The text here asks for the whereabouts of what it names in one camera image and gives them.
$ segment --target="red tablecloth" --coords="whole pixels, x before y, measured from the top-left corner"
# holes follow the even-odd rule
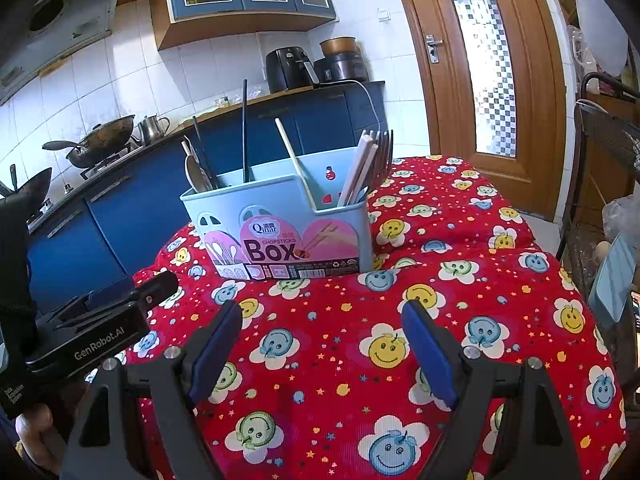
[[[584,478],[601,478],[626,433],[612,363],[571,279],[509,206],[462,160],[395,160],[369,199],[381,270],[289,282],[223,280],[186,226],[136,275],[170,269],[180,289],[149,313],[152,332],[126,359],[182,344],[234,298],[240,340],[196,417],[226,478],[413,479],[450,415],[401,329],[405,302],[418,299],[464,346],[510,363],[542,359]],[[172,478],[150,401],[142,413],[154,463]],[[491,413],[474,480],[487,472],[500,402]]]

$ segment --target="checkered glass panel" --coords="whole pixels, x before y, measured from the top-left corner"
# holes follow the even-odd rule
[[[476,102],[476,150],[515,158],[516,97],[507,36],[495,0],[453,0]]]

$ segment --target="blue gripper pad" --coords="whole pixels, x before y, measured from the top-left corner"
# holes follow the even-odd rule
[[[194,404],[210,396],[231,349],[238,341],[241,328],[240,306],[233,301],[225,301],[209,326],[199,328],[191,335],[186,349],[195,355],[189,357],[190,364],[185,362],[183,366],[191,368],[191,387],[187,396]]]
[[[405,304],[401,319],[409,347],[418,359],[433,395],[453,409],[458,402],[454,370],[444,350],[431,333],[432,330],[438,330],[438,327],[427,311],[419,303],[412,301]]]

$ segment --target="metal screw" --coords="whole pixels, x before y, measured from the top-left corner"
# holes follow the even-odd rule
[[[102,362],[102,368],[110,372],[111,370],[114,370],[119,364],[120,361],[118,361],[115,357],[109,357]]]
[[[179,346],[168,346],[164,349],[164,357],[167,359],[175,359],[182,353],[182,348]]]
[[[469,359],[478,359],[481,354],[475,346],[465,346],[462,353]]]
[[[527,364],[534,370],[540,370],[540,368],[542,368],[542,361],[537,357],[527,359]]]

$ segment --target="black air fryer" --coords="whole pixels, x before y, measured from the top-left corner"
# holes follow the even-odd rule
[[[311,61],[300,46],[286,46],[268,53],[266,64],[272,94],[319,82]]]

